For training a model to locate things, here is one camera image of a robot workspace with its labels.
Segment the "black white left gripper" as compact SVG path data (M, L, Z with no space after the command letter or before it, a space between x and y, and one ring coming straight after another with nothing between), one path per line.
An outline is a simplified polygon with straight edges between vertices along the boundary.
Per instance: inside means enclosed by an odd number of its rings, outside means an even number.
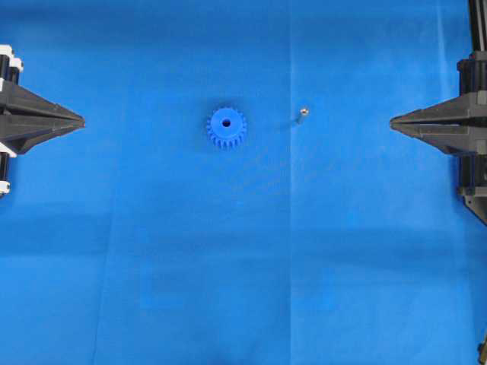
M34 146L85 127L82 116L17 85L24 63L10 45L1 45L1 197L10 192L8 166L11 158Z

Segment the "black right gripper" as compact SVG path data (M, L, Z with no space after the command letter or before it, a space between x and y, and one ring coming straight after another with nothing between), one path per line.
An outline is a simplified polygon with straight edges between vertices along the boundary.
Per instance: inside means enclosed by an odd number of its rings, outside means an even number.
M486 223L486 52L457 63L460 96L390 120L392 130L460 158L464 205ZM463 122L464 125L432 125Z

